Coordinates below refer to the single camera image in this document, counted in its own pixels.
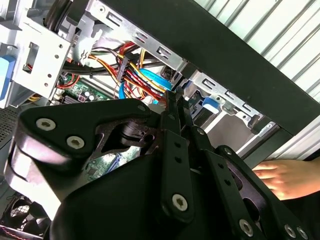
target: blue plastic tab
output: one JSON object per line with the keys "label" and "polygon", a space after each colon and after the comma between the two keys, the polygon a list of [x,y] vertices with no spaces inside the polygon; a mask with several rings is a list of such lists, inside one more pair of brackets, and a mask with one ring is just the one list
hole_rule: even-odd
{"label": "blue plastic tab", "polygon": [[16,59],[13,56],[0,57],[0,101],[6,97],[15,63]]}
{"label": "blue plastic tab", "polygon": [[153,73],[152,71],[149,71],[147,69],[141,68],[140,72],[145,75],[148,79],[150,79],[151,81],[154,81],[155,83],[157,83],[158,85],[160,85],[161,87],[165,88],[166,90],[171,90],[171,83],[168,82],[166,79],[164,79],[163,77]]}
{"label": "blue plastic tab", "polygon": [[202,107],[208,109],[210,112],[214,114],[219,113],[219,103],[217,103],[215,100],[208,96],[204,99]]}

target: hand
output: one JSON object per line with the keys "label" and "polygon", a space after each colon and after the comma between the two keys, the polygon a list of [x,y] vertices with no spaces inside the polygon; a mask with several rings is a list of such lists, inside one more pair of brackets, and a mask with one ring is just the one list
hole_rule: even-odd
{"label": "hand", "polygon": [[253,172],[280,199],[300,198],[320,191],[320,159],[264,161]]}

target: cable connector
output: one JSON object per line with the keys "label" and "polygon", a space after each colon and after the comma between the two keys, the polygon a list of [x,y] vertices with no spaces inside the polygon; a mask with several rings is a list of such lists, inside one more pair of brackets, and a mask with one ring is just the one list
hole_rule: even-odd
{"label": "cable connector", "polygon": [[118,75],[116,76],[116,79],[118,80],[119,83],[124,82],[123,76],[126,72],[128,63],[129,63],[129,59],[126,56],[124,56],[121,66],[119,67]]}
{"label": "cable connector", "polygon": [[130,62],[136,62],[140,58],[139,53],[133,54],[132,52],[128,52],[124,54],[124,56],[129,59]]}

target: red wire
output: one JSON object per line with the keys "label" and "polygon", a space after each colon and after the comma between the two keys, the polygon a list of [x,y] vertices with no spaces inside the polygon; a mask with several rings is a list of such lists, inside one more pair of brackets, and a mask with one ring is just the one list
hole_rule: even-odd
{"label": "red wire", "polygon": [[8,234],[9,236],[11,237],[14,237],[15,239],[18,239],[18,240],[28,240],[26,238],[22,238],[22,237],[19,237],[19,236],[16,236],[14,234],[12,234],[11,232],[7,231],[4,227],[1,227],[1,229],[6,233]]}
{"label": "red wire", "polygon": [[135,45],[133,42],[126,42],[122,47],[120,47],[120,49],[119,49],[119,53],[121,54],[121,55],[123,55],[124,54],[124,52],[125,52],[125,48],[129,48],[129,47],[131,47],[131,46],[133,46],[133,45]]}
{"label": "red wire", "polygon": [[[150,89],[150,91],[152,91],[151,90],[151,88],[149,88],[149,86],[145,83],[145,82],[143,82],[141,79],[139,79],[138,77],[136,77],[132,72],[130,72],[129,70],[127,70],[126,71],[134,80],[136,80],[137,82],[139,82],[140,84],[140,86],[142,85],[142,87],[144,87],[144,88],[148,88],[148,89]],[[154,95],[156,95],[158,98],[161,98],[161,96],[159,96],[156,92],[154,92],[153,93]]]}
{"label": "red wire", "polygon": [[67,84],[64,84],[64,85],[61,85],[61,86],[57,86],[59,89],[68,89],[68,88],[71,88],[71,87],[73,87],[74,85],[76,85],[77,84],[77,82],[79,81],[79,79],[80,79],[80,75],[78,75],[78,77],[77,77],[77,79],[73,82],[73,83],[71,83],[71,84],[69,84],[69,85],[67,85]]}
{"label": "red wire", "polygon": [[124,86],[126,87],[126,89],[137,99],[138,97],[134,94],[134,91],[131,90],[131,88],[129,87],[129,85],[127,83],[124,84]]}
{"label": "red wire", "polygon": [[[138,83],[134,83],[133,81],[131,81],[130,79],[128,79],[127,77],[125,77],[124,78],[127,82],[129,82],[129,83],[131,83],[131,84],[133,84],[133,85],[139,85]],[[142,88],[147,94],[149,94],[150,96],[152,96],[154,99],[156,99],[156,100],[160,100],[160,97],[159,96],[157,96],[157,95],[155,95],[155,93],[154,92],[152,92],[151,90],[149,90],[149,89],[147,89],[146,87],[144,87],[144,86],[139,86],[140,88]]]}

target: blue clip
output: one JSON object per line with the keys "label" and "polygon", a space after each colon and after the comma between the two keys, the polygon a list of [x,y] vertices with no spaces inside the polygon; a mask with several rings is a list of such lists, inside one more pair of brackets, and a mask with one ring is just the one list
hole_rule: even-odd
{"label": "blue clip", "polygon": [[0,101],[6,97],[15,64],[16,59],[13,56],[5,55],[0,57]]}
{"label": "blue clip", "polygon": [[208,96],[204,99],[202,107],[208,109],[210,112],[214,114],[219,113],[219,103],[217,103],[215,100]]}

